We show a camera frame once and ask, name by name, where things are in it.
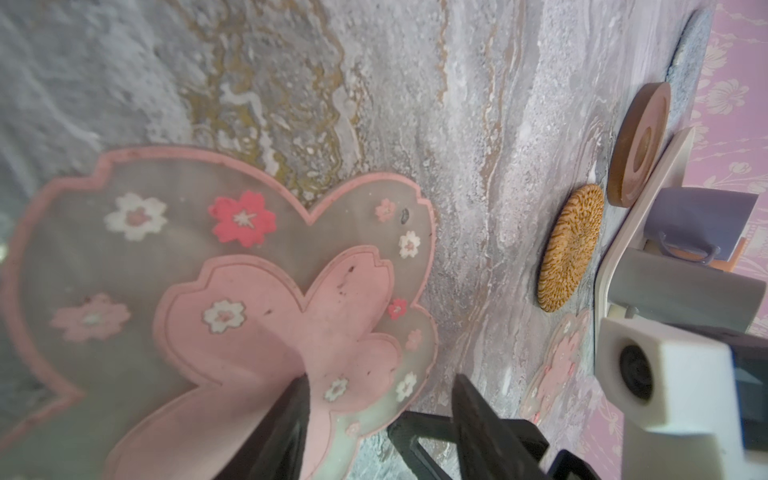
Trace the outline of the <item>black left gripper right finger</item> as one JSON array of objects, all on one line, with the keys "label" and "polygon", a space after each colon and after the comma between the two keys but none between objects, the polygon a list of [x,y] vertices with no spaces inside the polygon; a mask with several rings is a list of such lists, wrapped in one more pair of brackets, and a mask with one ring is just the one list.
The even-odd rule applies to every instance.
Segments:
[{"label": "black left gripper right finger", "polygon": [[543,435],[536,425],[499,418],[463,374],[454,379],[451,406],[463,479],[543,477]]}]

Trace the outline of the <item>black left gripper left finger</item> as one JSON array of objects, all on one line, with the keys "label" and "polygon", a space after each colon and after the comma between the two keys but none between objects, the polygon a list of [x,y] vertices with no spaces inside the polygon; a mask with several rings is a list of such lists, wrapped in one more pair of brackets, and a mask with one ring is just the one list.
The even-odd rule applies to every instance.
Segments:
[{"label": "black left gripper left finger", "polygon": [[299,479],[309,419],[310,385],[302,375],[288,385],[215,479]]}]

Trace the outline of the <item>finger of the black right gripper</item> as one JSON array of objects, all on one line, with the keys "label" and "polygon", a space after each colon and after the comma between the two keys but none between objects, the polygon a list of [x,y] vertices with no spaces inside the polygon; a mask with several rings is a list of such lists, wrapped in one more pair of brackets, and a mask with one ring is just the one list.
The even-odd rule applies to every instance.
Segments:
[{"label": "finger of the black right gripper", "polygon": [[565,449],[558,452],[547,475],[553,480],[600,480],[589,463]]},{"label": "finger of the black right gripper", "polygon": [[[416,479],[463,479],[451,417],[407,411],[387,428],[387,436]],[[543,435],[543,457],[548,450]]]}]

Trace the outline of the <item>pink flower coaster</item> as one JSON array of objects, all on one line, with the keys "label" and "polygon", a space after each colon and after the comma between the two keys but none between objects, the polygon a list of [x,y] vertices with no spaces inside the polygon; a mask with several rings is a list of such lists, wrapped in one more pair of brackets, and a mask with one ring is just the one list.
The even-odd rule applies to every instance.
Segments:
[{"label": "pink flower coaster", "polygon": [[437,356],[435,213],[369,173],[312,207],[208,150],[103,154],[31,200],[1,317],[49,396],[1,431],[5,479],[212,479],[297,377],[301,475],[341,479]]},{"label": "pink flower coaster", "polygon": [[551,411],[580,363],[580,350],[589,333],[592,314],[584,310],[567,314],[558,324],[547,347],[544,361],[522,397],[518,414],[539,425]]}]

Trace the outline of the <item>grey ceramic mug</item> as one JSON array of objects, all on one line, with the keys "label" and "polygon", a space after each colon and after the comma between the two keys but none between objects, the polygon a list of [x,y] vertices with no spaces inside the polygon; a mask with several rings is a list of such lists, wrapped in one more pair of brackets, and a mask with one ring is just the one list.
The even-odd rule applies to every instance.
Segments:
[{"label": "grey ceramic mug", "polygon": [[643,318],[746,332],[767,291],[764,281],[637,249],[625,251],[607,299]]}]

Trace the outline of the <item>woven rattan round coaster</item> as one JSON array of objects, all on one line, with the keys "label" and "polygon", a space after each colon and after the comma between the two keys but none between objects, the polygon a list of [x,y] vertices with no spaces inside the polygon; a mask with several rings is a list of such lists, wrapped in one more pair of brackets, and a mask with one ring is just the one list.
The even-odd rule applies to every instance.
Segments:
[{"label": "woven rattan round coaster", "polygon": [[537,301],[555,312],[579,287],[599,239],[604,194],[597,184],[573,191],[555,222],[540,263]]}]

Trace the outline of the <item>brown round wooden coaster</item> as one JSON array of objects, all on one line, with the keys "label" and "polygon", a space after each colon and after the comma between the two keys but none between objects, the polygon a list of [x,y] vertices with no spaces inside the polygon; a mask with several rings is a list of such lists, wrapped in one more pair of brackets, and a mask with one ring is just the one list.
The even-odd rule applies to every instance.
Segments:
[{"label": "brown round wooden coaster", "polygon": [[606,195],[611,205],[629,208],[638,200],[661,147],[670,103],[667,82],[645,84],[635,95],[609,165]]}]

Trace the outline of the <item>blue woven round coaster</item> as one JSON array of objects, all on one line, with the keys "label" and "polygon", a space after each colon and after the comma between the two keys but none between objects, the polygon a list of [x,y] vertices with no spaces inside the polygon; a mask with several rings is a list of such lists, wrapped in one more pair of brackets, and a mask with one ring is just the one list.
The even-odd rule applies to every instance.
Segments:
[{"label": "blue woven round coaster", "polygon": [[691,13],[680,35],[666,73],[671,88],[667,128],[677,130],[687,122],[698,88],[713,23],[713,9]]}]

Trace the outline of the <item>cream rectangular tray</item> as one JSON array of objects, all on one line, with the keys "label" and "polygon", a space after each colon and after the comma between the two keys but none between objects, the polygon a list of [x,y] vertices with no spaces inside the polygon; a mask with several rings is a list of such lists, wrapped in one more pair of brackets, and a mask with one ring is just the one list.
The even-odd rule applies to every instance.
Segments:
[{"label": "cream rectangular tray", "polygon": [[644,249],[646,237],[643,231],[650,208],[661,189],[683,184],[694,140],[694,127],[682,129],[673,136],[603,256],[595,279],[594,340],[598,338],[601,321],[614,307],[608,299],[608,293],[619,261],[628,248]]}]

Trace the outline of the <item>purple ceramic mug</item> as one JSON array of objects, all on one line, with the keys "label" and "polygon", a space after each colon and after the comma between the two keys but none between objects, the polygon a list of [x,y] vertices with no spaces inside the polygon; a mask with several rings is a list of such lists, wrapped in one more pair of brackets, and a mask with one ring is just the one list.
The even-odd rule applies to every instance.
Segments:
[{"label": "purple ceramic mug", "polygon": [[692,254],[694,263],[728,261],[757,202],[758,196],[748,192],[663,188],[650,208],[643,233],[662,254],[673,258],[680,250]]}]

